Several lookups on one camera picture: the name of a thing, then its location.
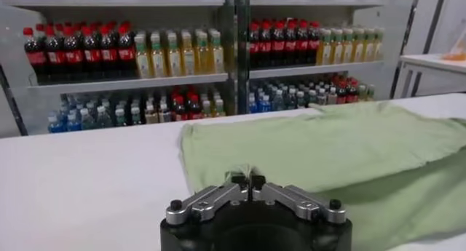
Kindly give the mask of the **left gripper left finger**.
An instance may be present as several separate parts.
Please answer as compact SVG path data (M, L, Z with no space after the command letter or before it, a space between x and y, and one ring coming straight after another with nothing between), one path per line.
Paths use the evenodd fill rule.
M207 221L216 212L231 202L242 202L248 198L248 178L236 174L220 186L208 186L187 199L174 199L165 211L165 221L171 226L180 226L189 218Z

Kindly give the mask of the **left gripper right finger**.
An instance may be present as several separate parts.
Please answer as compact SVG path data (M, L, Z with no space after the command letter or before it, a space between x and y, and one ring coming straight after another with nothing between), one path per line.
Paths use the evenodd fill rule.
M266 182L262 175L250 176L250 189L254 201L280 203L302 220L315 221L321 218L332 224L347 221L346 209L338 199L324 199L294 185L279 186Z

